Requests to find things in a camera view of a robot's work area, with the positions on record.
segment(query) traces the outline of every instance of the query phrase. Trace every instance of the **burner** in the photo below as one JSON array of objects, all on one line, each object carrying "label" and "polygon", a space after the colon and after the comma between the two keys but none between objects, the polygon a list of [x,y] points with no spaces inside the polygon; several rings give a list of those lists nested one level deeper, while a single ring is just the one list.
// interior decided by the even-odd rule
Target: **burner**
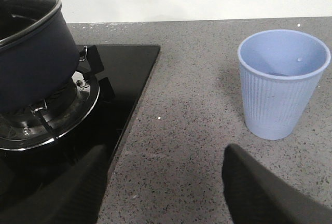
[{"label": "burner", "polygon": [[[47,122],[54,119],[72,104],[76,96],[77,87],[73,80],[70,79],[66,85],[47,97],[45,102],[44,100],[40,102],[42,105],[46,104],[47,106],[47,110],[40,110],[43,118]],[[3,113],[2,116],[7,120],[8,124],[13,127],[31,128],[41,125],[40,121],[32,114],[30,107],[21,108],[9,113]]]},{"label": "burner", "polygon": [[95,76],[71,80],[50,97],[32,106],[0,115],[0,149],[26,150],[53,142],[81,123],[99,96]]}]

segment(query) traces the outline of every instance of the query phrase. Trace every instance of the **pot lid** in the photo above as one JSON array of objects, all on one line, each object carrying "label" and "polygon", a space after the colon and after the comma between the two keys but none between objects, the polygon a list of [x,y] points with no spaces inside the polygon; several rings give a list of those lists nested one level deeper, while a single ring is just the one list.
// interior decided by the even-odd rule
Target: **pot lid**
[{"label": "pot lid", "polygon": [[60,0],[0,0],[0,47],[35,30],[60,8]]}]

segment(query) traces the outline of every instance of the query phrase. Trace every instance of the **countertop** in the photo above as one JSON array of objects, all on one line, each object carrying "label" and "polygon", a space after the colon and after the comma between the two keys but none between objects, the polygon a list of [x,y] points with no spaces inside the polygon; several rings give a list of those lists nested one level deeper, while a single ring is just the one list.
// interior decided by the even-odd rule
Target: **countertop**
[{"label": "countertop", "polygon": [[269,29],[332,47],[332,17],[69,24],[77,44],[159,44],[161,52],[109,171],[102,223],[232,223],[221,169],[237,143],[278,177],[332,207],[332,65],[293,133],[244,124],[237,47]]}]

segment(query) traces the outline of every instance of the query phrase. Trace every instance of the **gas stove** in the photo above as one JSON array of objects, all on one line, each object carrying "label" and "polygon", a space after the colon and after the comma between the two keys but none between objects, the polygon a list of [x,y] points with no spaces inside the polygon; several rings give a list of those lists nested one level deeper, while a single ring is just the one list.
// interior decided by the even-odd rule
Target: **gas stove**
[{"label": "gas stove", "polygon": [[78,49],[82,62],[66,84],[0,114],[0,223],[96,222],[107,170],[160,47]]}]

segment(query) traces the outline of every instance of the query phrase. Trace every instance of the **black glass cooktop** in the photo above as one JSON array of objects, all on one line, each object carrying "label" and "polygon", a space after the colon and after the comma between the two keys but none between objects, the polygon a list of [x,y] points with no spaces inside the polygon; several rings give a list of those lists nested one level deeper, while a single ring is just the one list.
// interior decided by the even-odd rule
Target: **black glass cooktop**
[{"label": "black glass cooktop", "polygon": [[[100,97],[87,118],[58,142],[25,151],[0,150],[0,223],[96,221],[107,169],[160,47],[97,49],[104,71],[96,75]],[[112,88],[103,83],[106,78]]]}]

